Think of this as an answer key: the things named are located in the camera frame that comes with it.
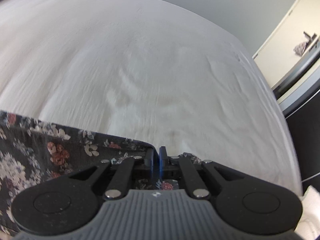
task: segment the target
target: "metal pin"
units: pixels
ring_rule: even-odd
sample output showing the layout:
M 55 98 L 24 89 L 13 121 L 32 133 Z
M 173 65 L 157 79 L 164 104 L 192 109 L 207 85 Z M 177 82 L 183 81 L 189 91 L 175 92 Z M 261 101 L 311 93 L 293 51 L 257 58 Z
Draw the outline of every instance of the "metal pin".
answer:
M 209 191 L 203 188 L 198 188 L 193 191 L 193 195 L 195 195 L 196 198 L 204 198 L 209 196 L 209 194 L 210 194 Z
M 120 197 L 121 191 L 117 189 L 109 189 L 105 192 L 105 195 L 107 198 L 116 198 L 116 197 Z

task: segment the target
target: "floral fabric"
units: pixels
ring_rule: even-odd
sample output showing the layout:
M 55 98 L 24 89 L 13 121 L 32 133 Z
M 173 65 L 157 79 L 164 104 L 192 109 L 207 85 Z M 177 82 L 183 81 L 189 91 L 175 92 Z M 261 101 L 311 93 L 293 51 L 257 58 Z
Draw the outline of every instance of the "floral fabric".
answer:
M 17 194 L 49 179 L 57 178 L 103 159 L 119 164 L 125 158 L 145 156 L 148 143 L 121 138 L 0 111 L 0 239 L 19 231 L 10 206 Z M 196 156 L 183 153 L 194 164 Z M 178 189 L 176 180 L 147 179 L 135 182 L 136 189 Z

